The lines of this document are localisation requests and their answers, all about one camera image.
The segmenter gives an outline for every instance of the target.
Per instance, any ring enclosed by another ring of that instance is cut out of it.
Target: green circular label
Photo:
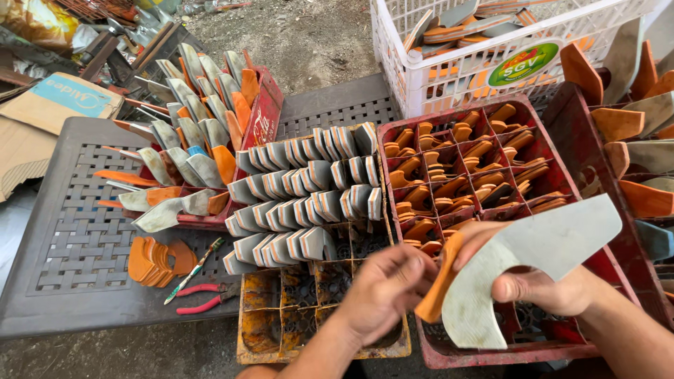
[[[562,46],[561,40],[547,40],[514,53],[491,71],[487,85],[492,88],[510,87],[543,71],[556,58]]]

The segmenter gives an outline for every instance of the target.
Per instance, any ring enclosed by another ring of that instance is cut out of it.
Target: hand
[[[437,266],[406,244],[372,254],[330,319],[341,319],[361,347],[386,335],[417,306],[437,276]]]
[[[469,223],[461,228],[464,245],[461,247],[452,270],[461,270],[470,258],[498,231],[510,223],[483,221]],[[548,313],[559,316],[577,316],[585,312],[595,299],[596,290],[603,281],[579,266],[563,279],[554,282],[541,270],[531,267],[517,267],[508,270],[494,280],[491,296],[506,303],[524,300],[535,303]]]

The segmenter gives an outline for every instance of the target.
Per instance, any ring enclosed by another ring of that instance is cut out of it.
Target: plastic bag
[[[0,25],[64,58],[72,54],[78,19],[43,0],[0,0]]]

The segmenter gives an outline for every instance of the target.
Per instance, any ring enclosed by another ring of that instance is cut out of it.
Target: left hand
[[[368,346],[417,306],[437,271],[428,255],[404,243],[372,254],[330,318],[344,322],[350,337]]]

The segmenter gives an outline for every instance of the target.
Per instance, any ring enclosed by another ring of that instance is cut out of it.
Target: cardboard box
[[[103,87],[57,72],[13,99],[0,115],[58,136],[68,117],[114,118],[123,101],[122,96]]]
[[[42,177],[65,119],[114,118],[122,96],[63,73],[0,104],[0,202],[26,179]]]

